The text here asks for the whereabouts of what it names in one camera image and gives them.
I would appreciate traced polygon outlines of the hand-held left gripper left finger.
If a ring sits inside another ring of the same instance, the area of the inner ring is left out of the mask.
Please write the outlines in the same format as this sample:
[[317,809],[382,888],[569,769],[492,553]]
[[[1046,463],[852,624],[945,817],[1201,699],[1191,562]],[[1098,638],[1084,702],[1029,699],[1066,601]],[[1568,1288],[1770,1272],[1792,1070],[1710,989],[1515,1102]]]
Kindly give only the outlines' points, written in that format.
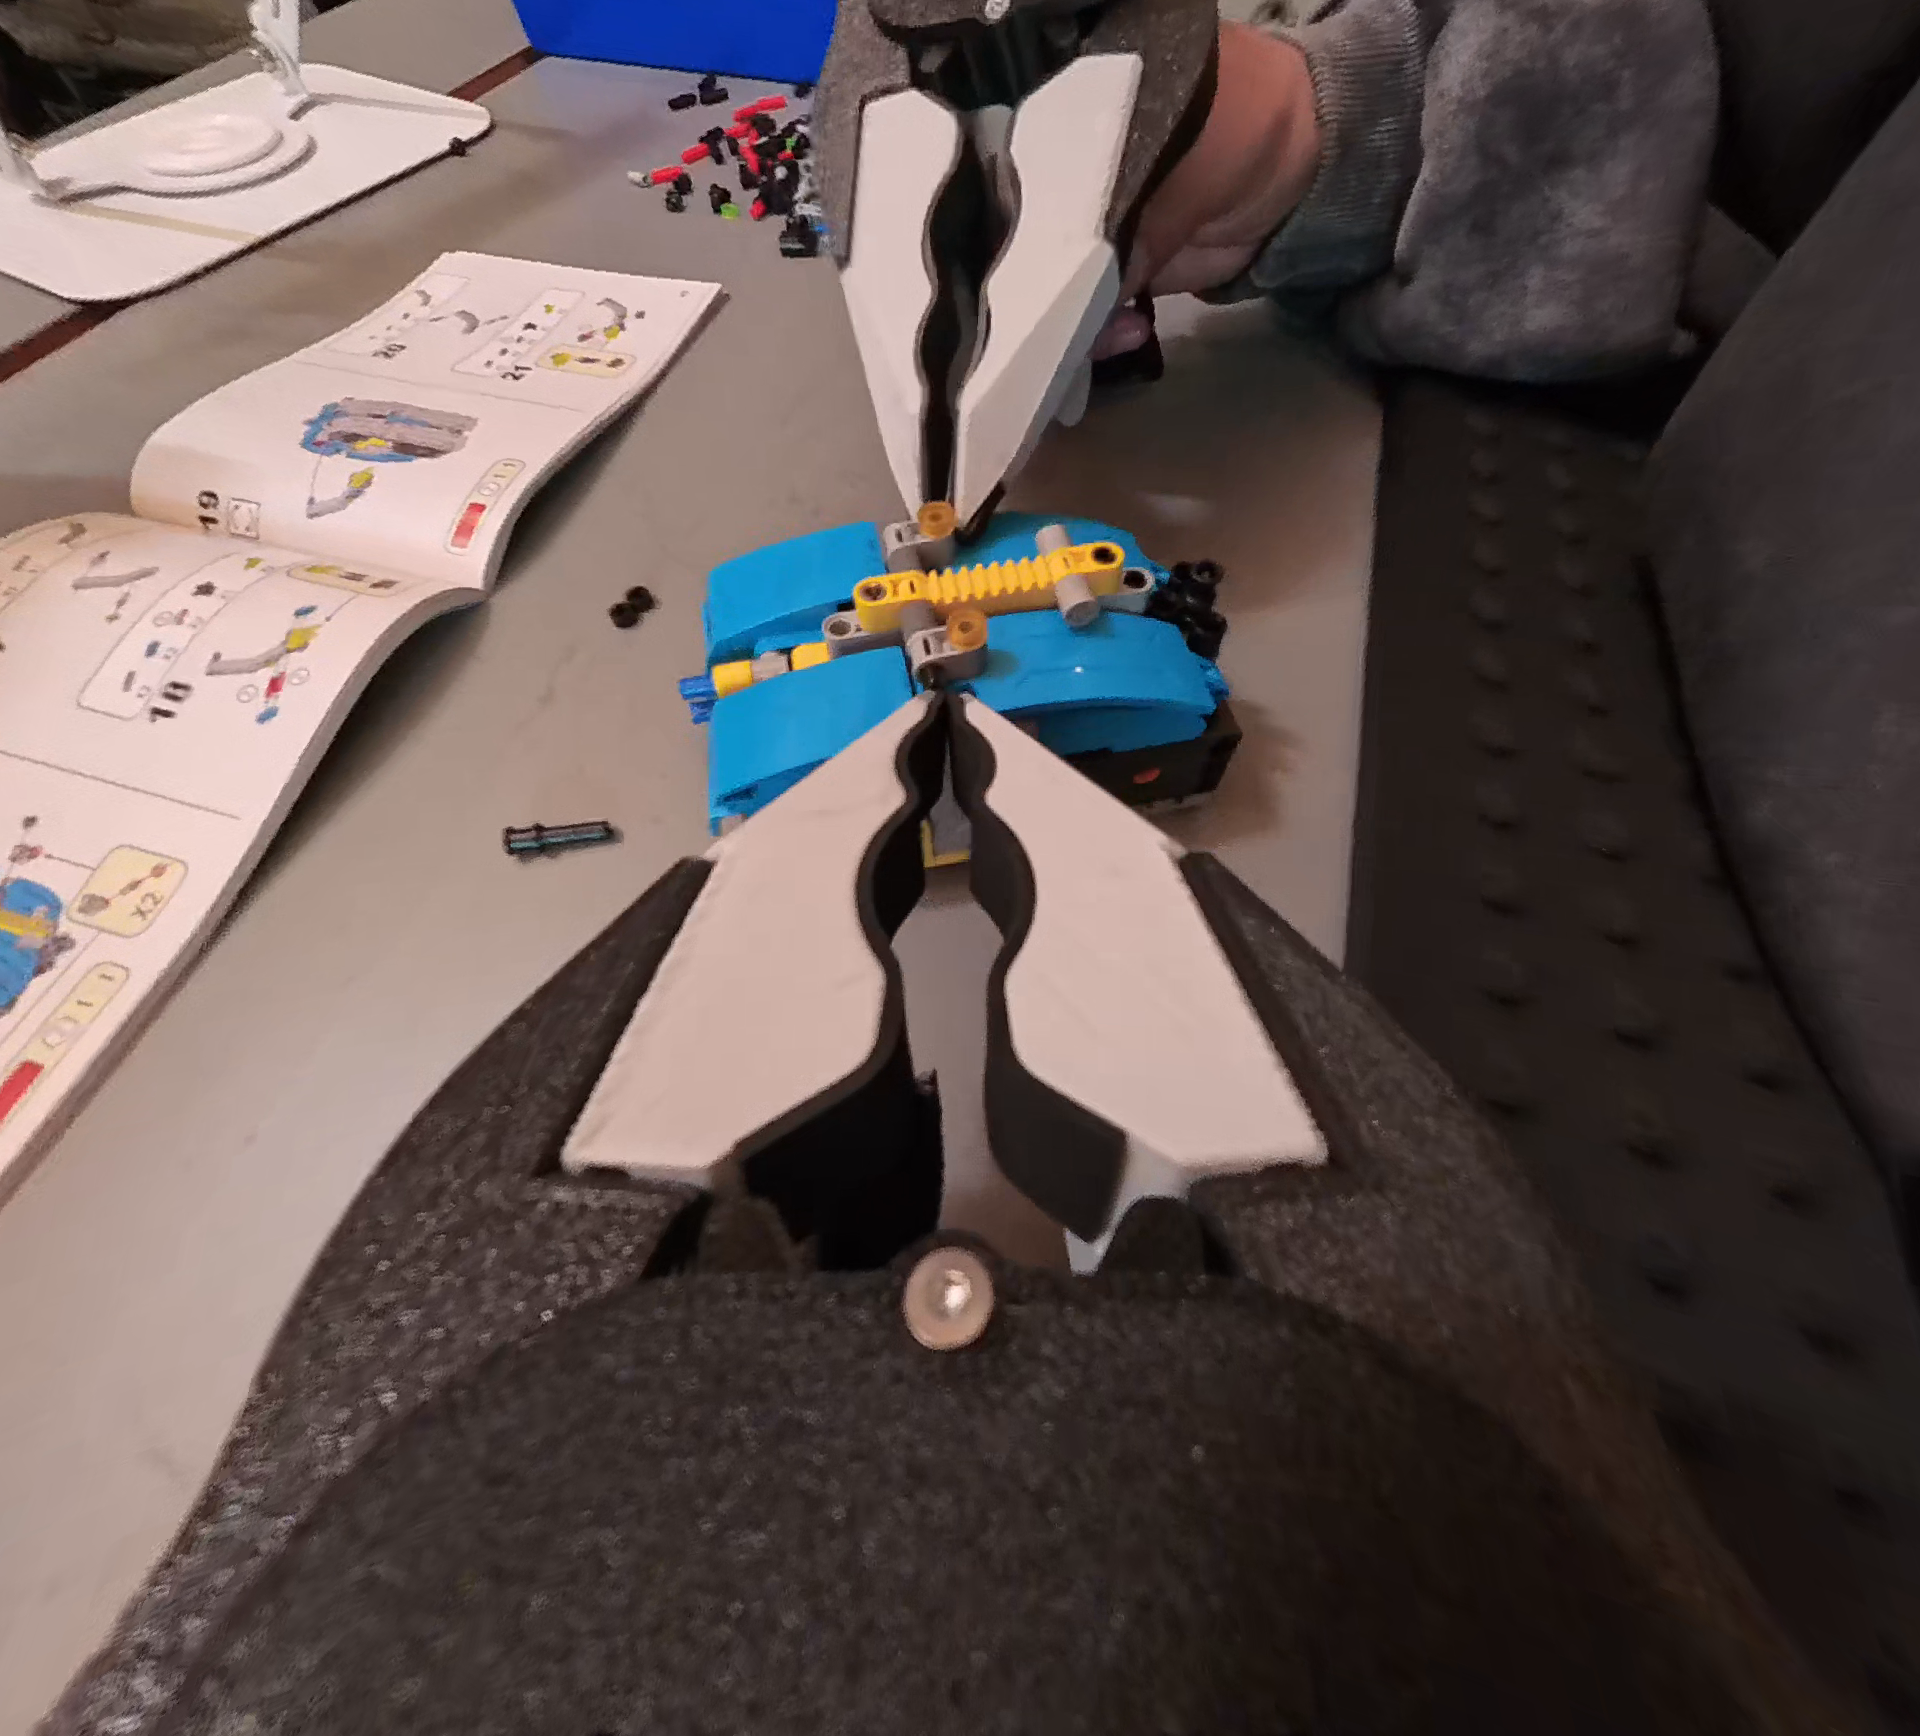
[[563,1138],[569,1173],[710,1188],[910,1067],[897,934],[926,893],[923,821],[945,763],[949,708],[914,695],[710,846]]

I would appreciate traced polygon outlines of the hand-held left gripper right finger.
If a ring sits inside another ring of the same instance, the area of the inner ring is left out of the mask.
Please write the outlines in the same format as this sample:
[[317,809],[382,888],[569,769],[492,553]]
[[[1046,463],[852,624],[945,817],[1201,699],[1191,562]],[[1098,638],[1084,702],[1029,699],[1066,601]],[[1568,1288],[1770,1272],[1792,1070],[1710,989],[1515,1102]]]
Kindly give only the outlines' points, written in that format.
[[952,702],[968,888],[1000,947],[985,982],[994,1166],[1093,1272],[1127,1208],[1204,1179],[1330,1160],[1211,912],[1211,860],[1127,812],[975,695]]

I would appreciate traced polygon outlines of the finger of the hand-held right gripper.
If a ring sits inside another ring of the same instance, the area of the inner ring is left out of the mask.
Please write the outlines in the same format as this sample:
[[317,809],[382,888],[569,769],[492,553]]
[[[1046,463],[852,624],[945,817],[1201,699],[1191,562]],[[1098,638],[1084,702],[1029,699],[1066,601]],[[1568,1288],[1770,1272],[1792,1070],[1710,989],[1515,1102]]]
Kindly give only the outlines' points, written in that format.
[[949,495],[962,318],[933,254],[933,215],[959,157],[962,128],[937,99],[907,89],[863,105],[839,285],[882,451],[910,512]]
[[1093,343],[1119,293],[1107,227],[1143,60],[1079,56],[1010,120],[1000,159],[1019,192],[984,285],[984,349],[956,391],[955,507],[962,524],[1020,472],[1053,424],[1087,407]]

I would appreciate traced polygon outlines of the blue brick toy car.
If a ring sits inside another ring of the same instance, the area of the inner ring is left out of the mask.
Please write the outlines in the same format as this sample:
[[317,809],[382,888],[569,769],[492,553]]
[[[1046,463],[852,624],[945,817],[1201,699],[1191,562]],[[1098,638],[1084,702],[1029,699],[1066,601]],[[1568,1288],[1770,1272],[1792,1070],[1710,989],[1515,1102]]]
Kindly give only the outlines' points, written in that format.
[[1211,793],[1242,727],[1219,669],[1220,564],[1158,564],[1116,524],[991,512],[945,570],[882,570],[879,524],[834,524],[716,564],[704,667],[679,685],[708,734],[726,833],[923,693],[903,643],[956,609],[990,621],[956,689],[1127,805]]

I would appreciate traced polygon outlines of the person's right forearm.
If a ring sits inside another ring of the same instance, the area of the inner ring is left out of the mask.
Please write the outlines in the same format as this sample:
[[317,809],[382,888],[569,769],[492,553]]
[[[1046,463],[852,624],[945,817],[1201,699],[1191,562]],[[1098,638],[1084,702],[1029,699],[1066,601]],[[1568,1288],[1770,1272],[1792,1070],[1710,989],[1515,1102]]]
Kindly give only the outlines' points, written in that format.
[[1304,57],[1319,163],[1207,301],[1500,382],[1693,349],[1720,102],[1702,0],[1317,0],[1262,36]]

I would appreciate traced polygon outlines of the grey desk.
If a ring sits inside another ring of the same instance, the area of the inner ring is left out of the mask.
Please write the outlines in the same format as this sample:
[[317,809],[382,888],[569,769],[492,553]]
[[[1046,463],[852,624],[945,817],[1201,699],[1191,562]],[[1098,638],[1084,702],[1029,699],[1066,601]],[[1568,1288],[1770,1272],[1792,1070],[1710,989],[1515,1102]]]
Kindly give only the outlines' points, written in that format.
[[[1258,0],[1227,0],[1232,15]],[[468,1053],[675,859],[704,759],[675,680],[714,562],[890,515],[827,260],[672,218],[626,183],[672,134],[666,73],[523,57],[510,0],[360,0],[309,46],[469,86],[492,134],[199,285],[83,333],[3,291],[3,534],[127,501],[154,425],[350,322],[444,249],[726,285],[617,438],[550,482],[491,604],[370,680],[249,889],[3,1205],[3,1731],[30,1732],[199,1490],[340,1212]],[[1264,307],[1158,307],[1167,376],[1095,399],[1024,472],[1155,557],[1227,564],[1245,743],[1161,817],[1343,956],[1356,809],[1378,402]],[[614,628],[647,586],[659,609]],[[501,856],[501,825],[608,817],[621,843]]]

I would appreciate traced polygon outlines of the person's right hand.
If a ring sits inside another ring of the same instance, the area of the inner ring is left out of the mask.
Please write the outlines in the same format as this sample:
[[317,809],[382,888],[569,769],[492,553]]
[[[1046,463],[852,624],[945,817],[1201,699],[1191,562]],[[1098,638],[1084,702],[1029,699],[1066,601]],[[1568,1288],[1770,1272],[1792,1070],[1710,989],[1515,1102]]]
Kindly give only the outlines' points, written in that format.
[[1093,360],[1146,343],[1139,296],[1236,285],[1307,196],[1317,169],[1319,124],[1301,50],[1262,27],[1220,20],[1210,120],[1139,211],[1119,305]]

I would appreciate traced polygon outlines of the pile of small brick parts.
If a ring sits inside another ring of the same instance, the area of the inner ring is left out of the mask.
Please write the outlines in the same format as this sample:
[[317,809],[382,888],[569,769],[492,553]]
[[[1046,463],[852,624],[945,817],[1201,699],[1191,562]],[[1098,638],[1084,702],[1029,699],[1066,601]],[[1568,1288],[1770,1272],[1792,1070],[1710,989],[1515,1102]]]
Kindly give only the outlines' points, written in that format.
[[827,251],[827,215],[816,185],[813,79],[747,86],[701,73],[666,94],[672,134],[626,183],[669,215],[704,209],[716,220],[778,238],[782,260]]

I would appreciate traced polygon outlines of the dark dotted cloth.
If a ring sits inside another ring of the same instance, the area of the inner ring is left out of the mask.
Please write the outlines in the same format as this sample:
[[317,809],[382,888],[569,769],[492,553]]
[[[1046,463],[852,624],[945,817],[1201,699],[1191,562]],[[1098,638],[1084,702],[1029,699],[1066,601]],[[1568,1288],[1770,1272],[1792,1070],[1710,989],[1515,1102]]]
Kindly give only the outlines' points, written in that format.
[[1916,1305],[1716,848],[1645,447],[1385,376],[1349,972],[1545,1196],[1713,1531],[1916,1731]]

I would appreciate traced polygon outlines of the open instruction booklet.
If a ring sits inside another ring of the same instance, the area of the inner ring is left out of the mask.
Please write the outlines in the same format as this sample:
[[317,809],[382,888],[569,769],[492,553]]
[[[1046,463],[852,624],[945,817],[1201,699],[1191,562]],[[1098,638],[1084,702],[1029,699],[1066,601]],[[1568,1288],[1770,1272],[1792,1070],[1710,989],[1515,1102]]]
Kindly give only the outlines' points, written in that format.
[[385,657],[721,301],[450,251],[3,543],[3,1188],[227,917]]

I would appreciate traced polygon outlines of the white adjustable stand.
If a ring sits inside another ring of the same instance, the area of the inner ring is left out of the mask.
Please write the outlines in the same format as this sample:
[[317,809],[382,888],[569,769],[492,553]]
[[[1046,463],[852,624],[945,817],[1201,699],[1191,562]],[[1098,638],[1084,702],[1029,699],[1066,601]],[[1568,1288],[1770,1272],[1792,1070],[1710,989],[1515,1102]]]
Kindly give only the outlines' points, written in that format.
[[492,120],[302,57],[299,0],[249,0],[256,70],[37,150],[3,136],[3,275],[57,301],[175,286],[465,154]]

